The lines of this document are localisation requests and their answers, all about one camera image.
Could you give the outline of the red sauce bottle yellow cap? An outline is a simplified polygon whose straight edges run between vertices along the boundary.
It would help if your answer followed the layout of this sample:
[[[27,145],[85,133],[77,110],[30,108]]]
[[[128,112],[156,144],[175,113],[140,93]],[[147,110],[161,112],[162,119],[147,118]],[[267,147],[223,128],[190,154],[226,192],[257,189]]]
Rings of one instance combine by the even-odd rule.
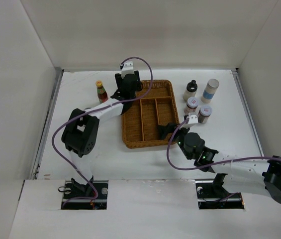
[[[104,103],[108,100],[107,92],[103,86],[102,81],[96,81],[97,96],[100,103]]]

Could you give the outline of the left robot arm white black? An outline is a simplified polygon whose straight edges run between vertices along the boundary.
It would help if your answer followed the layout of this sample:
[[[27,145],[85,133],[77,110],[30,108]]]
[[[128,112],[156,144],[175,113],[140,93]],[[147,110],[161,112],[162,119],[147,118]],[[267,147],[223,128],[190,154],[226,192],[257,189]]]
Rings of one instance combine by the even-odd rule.
[[[136,93],[142,90],[138,71],[115,74],[117,90],[105,102],[88,109],[74,109],[65,126],[61,141],[72,159],[89,154],[96,143],[98,127],[109,119],[126,113],[136,99]]]

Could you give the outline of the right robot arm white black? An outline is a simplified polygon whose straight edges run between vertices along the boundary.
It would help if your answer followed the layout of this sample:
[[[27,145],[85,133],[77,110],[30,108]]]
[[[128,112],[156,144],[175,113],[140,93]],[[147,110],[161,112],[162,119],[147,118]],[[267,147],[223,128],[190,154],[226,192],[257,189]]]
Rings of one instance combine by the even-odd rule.
[[[281,204],[281,157],[238,158],[220,153],[206,147],[197,133],[190,132],[186,121],[159,125],[158,132],[161,139],[170,134],[169,144],[176,142],[185,158],[193,161],[190,171],[215,174],[211,188],[215,196],[245,192],[271,197]]]

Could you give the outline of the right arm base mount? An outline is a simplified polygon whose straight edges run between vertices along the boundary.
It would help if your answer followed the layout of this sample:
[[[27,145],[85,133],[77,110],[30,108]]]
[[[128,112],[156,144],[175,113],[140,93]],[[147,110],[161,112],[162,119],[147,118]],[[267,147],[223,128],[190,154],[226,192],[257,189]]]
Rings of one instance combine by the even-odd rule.
[[[201,210],[244,209],[241,193],[229,193],[224,189],[226,174],[217,174],[214,179],[195,181],[198,207]]]

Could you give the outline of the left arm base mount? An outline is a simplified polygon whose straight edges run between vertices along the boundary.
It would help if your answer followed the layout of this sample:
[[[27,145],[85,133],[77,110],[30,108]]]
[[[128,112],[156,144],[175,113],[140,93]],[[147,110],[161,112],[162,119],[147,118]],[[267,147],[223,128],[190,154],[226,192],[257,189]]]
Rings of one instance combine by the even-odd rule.
[[[62,193],[61,210],[106,210],[108,181],[94,181],[92,178],[90,182],[98,192],[97,197],[88,183],[81,184],[74,178],[60,186],[58,192]]]

